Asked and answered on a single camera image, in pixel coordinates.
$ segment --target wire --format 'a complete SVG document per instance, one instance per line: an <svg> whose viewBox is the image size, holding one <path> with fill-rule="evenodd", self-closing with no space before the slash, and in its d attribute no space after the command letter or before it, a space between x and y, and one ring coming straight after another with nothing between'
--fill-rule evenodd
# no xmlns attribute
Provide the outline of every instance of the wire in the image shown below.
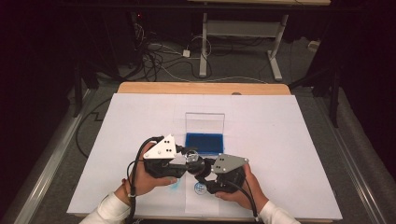
<svg viewBox="0 0 396 224"><path fill-rule="evenodd" d="M145 56L145 58L144 58L144 61L145 61L145 63L144 63L144 69L143 69L143 71L144 71L144 79L146 80L146 81L149 81L149 79L151 78L151 77L154 77L154 80L153 81L156 81L157 80L157 75L158 75L158 73L159 73L159 71L161 70L161 67L160 66L158 66L158 64L161 64L161 63L163 63L163 57L161 56L161 55L159 55L159 54L156 54L156 53L153 53L154 55L151 55L150 53L146 53L144 56ZM151 62L151 66L146 66L146 62Z"/></svg>
<svg viewBox="0 0 396 224"><path fill-rule="evenodd" d="M248 191L249 191L249 193L251 195L251 201L253 201L253 204L256 206L256 202L254 202L253 193L251 192L250 185L249 185L249 183L248 183L248 181L246 179L245 179L245 182L247 183L247 188L248 188Z"/></svg>
<svg viewBox="0 0 396 224"><path fill-rule="evenodd" d="M305 5L304 5L302 2L300 2L300 1L298 1L298 0L294 0L294 2L296 2L296 3L300 4L301 6L303 6L303 7L304 7L304 10L305 10Z"/></svg>
<svg viewBox="0 0 396 224"><path fill-rule="evenodd" d="M143 27L142 27L141 25L139 25L139 24L136 24L136 26L140 28L139 31L137 32L137 37L136 37L136 39L139 38L140 33L142 34L140 43L139 43L139 45L137 45L137 47L139 48L139 47L143 44L143 40L145 39L145 30L144 30Z"/></svg>
<svg viewBox="0 0 396 224"><path fill-rule="evenodd" d="M200 35L197 35L196 37L194 37L190 43L192 43L193 40L197 39L197 38L202 38L203 40L205 40L208 44L209 44L209 52L207 53L206 57L210 55L210 53L212 52L212 45L210 44L209 40L206 38L203 38Z"/></svg>
<svg viewBox="0 0 396 224"><path fill-rule="evenodd" d="M171 49L171 50L172 50L171 52L162 51L162 53L174 53L174 54L182 55L181 53L177 52L175 49L172 49L172 48L170 48L170 47L167 47L167 46L165 46L165 45L163 45L163 44L159 45L159 44L150 43L149 45L161 46L158 50L160 50L160 49L162 49L162 48L166 48L166 49Z"/></svg>
<svg viewBox="0 0 396 224"><path fill-rule="evenodd" d="M139 218L133 224L140 224L140 222L143 221L143 220L144 220L143 218Z"/></svg>
<svg viewBox="0 0 396 224"><path fill-rule="evenodd" d="M244 189L242 189L241 187L237 186L235 183L233 183L231 181L225 180L224 184L233 186L234 188L240 190L243 194L245 194L245 196L247 196L247 198L248 198L248 200L250 202L251 209L253 211L253 216L255 218L255 221L258 222L257 218L258 218L259 215L257 214L257 207L256 207L256 204L253 201L253 196L250 197L250 195L248 195L248 193Z"/></svg>
<svg viewBox="0 0 396 224"><path fill-rule="evenodd" d="M81 122L79 123L79 125L77 126L76 135L75 135L76 145L77 145L78 151L79 151L79 152L82 154L82 156L84 156L86 159L88 159L88 155L82 150L82 148L81 148L81 146L79 145L79 142L78 142L78 133L79 133L79 129L81 128L82 124L85 122L85 120L86 120L91 114L95 114L95 115L96 115L95 120L98 120L98 119L97 119L98 112L94 112L94 111L95 111L97 108L99 108L99 106L103 105L104 103L106 103L107 101L110 101L110 100L111 100L111 97L108 98L108 99L105 99L102 103L100 103L99 105L97 105L89 114L87 114L87 115L82 119L82 121L81 121Z"/></svg>
<svg viewBox="0 0 396 224"><path fill-rule="evenodd" d="M192 80L188 80L188 79L184 79L181 77L176 77L174 76L172 73L170 73L166 68L161 66L161 69L163 69L163 71L165 71L170 77L180 80L180 81L185 81L185 82L197 82L197 83L204 83L204 82L216 82L216 81L222 81L222 80L227 80L227 79L234 79L234 78L242 78L242 79L249 79L249 80L254 80L260 83L265 83L268 84L265 81L261 81L259 79L253 78L253 77L223 77L223 78L217 78L217 79L211 79L211 80L205 80L205 81L192 81Z"/></svg>
<svg viewBox="0 0 396 224"><path fill-rule="evenodd" d="M130 191L130 195L128 195L128 197L130 197L130 202L131 202L131 209L130 209L130 213L129 213L129 217L127 219L127 223L132 223L133 222L133 217L134 217L134 212L136 209L136 186L135 186L135 181L136 181L136 170L137 170L137 164L138 162L136 161L140 161L140 154L142 154L143 148L151 141L155 141L155 142L160 142L161 140L163 140L163 136L160 137L150 137L149 139L147 139L142 146L140 146L139 150L137 151L136 154L136 159L134 161L132 161L131 163L129 163L128 167L127 167L127 179L128 182L131 186L131 191ZM129 168L131 167L131 165L134 165L134 167L132 168L132 182L131 182L131 178L129 177Z"/></svg>
<svg viewBox="0 0 396 224"><path fill-rule="evenodd" d="M131 183L131 180L130 180L130 178L129 178L129 170L130 170L130 168L131 168L131 165L132 164L134 164L136 161L131 161L129 164L128 164L128 167L126 168L126 176L128 176L128 182L129 182L129 184L130 185L132 185L132 183Z"/></svg>
<svg viewBox="0 0 396 224"><path fill-rule="evenodd" d="M262 70L264 70L269 64L271 64L271 61L272 61L274 58L275 58L275 56L272 57L272 58L270 58L270 59L269 59L269 62L266 63L265 66L263 66L263 67L259 70L259 77L262 76L262 75L260 74L260 72L261 72Z"/></svg>

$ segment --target blue object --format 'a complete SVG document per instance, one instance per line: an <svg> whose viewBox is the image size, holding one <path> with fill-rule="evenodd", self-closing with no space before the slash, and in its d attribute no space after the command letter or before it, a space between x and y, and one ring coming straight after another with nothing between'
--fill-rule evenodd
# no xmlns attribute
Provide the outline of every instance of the blue object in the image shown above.
<svg viewBox="0 0 396 224"><path fill-rule="evenodd" d="M199 154L217 155L224 152L221 133L187 133L186 147L196 147Z"/></svg>

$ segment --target white board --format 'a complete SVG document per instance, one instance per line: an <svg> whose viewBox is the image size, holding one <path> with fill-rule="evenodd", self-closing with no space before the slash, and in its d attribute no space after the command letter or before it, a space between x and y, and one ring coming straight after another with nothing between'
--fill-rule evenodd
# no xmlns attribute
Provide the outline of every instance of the white board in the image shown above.
<svg viewBox="0 0 396 224"><path fill-rule="evenodd" d="M276 205L296 218L342 218L292 95L114 94L67 213L89 214L120 185L127 165L151 136L172 133L184 146L189 112L225 114L224 153L248 158L264 193ZM192 198L193 179L188 175L137 197L135 216L252 217L251 211L210 194Z"/></svg>

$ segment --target desk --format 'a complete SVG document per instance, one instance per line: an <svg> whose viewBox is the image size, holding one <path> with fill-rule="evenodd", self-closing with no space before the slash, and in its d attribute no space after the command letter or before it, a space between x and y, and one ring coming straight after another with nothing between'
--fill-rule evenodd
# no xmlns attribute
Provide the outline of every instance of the desk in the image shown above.
<svg viewBox="0 0 396 224"><path fill-rule="evenodd" d="M191 0L193 2L208 3L237 3L237 4L266 4L266 5L303 5L303 6L328 6L330 0ZM280 22L257 22L257 21L210 21L207 13L203 17L202 49L200 61L200 77L206 77L207 51L206 42L208 35L236 35L255 37L274 37L275 42L272 50L267 51L267 57L271 65L276 81L282 81L282 75L276 61L276 53L282 40L289 15L283 15Z"/></svg>
<svg viewBox="0 0 396 224"><path fill-rule="evenodd" d="M229 95L233 92L244 95ZM272 95L261 95L266 92ZM67 213L90 213L120 184L127 164L147 138L172 133L177 143L184 145L186 111L226 115L225 153L249 158L253 172L275 204L300 220L342 218L299 106L287 87L228 83L121 84ZM251 220L251 211L210 194L195 201L204 208L194 204L191 209L189 178L191 175L183 175L176 186L156 188L138 197L135 216ZM205 210L208 204L210 211Z"/></svg>

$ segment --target human hand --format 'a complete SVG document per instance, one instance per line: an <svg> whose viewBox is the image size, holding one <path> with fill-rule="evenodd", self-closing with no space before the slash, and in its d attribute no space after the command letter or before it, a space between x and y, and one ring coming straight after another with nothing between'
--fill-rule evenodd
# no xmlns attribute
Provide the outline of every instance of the human hand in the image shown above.
<svg viewBox="0 0 396 224"><path fill-rule="evenodd" d="M256 176L253 173L251 173L250 166L248 164L245 164L243 168L246 175L246 181L244 182L242 188L250 195L250 197L253 196L253 200L256 204L257 211L260 212L264 208L265 204L268 202L268 198L262 192L262 188L260 187L260 183L257 180ZM236 202L242 207L252 210L250 200L240 190L234 193L226 193L219 191L215 194L215 196L221 198L224 201Z"/></svg>
<svg viewBox="0 0 396 224"><path fill-rule="evenodd" d="M135 181L132 178L132 174L129 176L131 183L134 181L134 186L136 188L136 196L143 195L152 191L155 187L168 186L177 182L175 177L163 177L154 178L148 174L145 170L145 165L143 163L143 155L153 146L153 143L147 143L140 153L139 161L136 166L136 177ZM123 202L129 204L128 194L130 193L131 186L129 181L125 181L116 191L116 196Z"/></svg>

